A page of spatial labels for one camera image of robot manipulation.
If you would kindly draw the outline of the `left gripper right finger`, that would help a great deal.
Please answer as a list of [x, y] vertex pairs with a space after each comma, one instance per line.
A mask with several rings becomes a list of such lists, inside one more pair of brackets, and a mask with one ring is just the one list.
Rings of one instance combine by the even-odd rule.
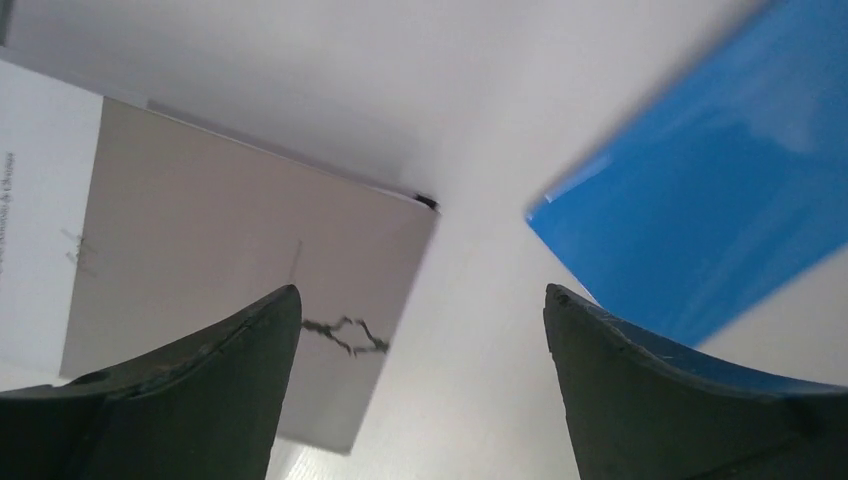
[[584, 479], [843, 479], [847, 390], [737, 365], [557, 284], [543, 310]]

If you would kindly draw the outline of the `blue notebook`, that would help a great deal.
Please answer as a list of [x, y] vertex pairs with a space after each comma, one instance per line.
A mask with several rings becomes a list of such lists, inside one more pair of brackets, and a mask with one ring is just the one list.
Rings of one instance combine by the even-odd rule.
[[527, 223], [612, 314], [695, 346], [847, 242], [847, 5], [773, 1]]

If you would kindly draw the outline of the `grey and white book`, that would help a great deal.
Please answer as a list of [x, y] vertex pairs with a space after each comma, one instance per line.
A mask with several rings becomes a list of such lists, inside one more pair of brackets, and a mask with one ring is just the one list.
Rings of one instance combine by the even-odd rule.
[[1, 360], [72, 379], [287, 284], [306, 319], [282, 438], [349, 453], [434, 208], [1, 66]]

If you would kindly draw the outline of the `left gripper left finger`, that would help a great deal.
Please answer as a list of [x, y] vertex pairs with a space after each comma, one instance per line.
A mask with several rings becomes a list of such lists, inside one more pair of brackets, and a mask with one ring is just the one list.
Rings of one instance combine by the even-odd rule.
[[131, 360], [1, 395], [5, 479], [262, 479], [301, 332], [296, 287]]

